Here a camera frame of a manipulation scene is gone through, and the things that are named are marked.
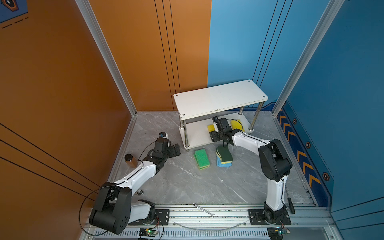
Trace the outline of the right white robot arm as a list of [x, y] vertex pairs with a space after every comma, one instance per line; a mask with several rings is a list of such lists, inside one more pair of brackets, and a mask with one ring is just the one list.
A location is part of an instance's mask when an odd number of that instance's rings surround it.
[[263, 140], [245, 134], [243, 129], [232, 129], [226, 118], [213, 117], [214, 130], [210, 132], [212, 142], [222, 141], [216, 154], [222, 164], [233, 160], [228, 145], [242, 147], [259, 156], [261, 169], [267, 180], [267, 198], [262, 219], [267, 225], [290, 225], [291, 219], [285, 203], [288, 175], [293, 167], [282, 142], [278, 139]]

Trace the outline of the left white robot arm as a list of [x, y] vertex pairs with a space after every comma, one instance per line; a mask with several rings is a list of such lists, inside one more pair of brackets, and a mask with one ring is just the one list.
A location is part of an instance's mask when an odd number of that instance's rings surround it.
[[156, 216], [156, 204], [146, 200], [132, 202], [133, 195], [154, 177], [169, 158], [181, 155], [180, 145], [160, 136], [155, 146], [136, 169], [122, 179], [106, 182], [99, 188], [89, 223], [105, 231], [120, 234], [128, 224], [141, 221], [151, 224]]

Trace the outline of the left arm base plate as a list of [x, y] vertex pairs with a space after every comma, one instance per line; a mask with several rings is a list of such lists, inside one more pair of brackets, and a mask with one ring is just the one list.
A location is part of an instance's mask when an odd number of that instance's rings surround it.
[[160, 221], [160, 226], [167, 226], [170, 219], [169, 209], [156, 209], [153, 220], [137, 220], [129, 223], [129, 226], [154, 226]]

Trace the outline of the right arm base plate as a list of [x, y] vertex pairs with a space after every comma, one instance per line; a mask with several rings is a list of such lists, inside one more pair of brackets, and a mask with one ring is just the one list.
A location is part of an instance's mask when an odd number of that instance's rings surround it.
[[249, 220], [251, 225], [285, 225], [292, 224], [291, 218], [286, 208], [282, 208], [279, 211], [272, 211], [270, 209], [249, 209]]

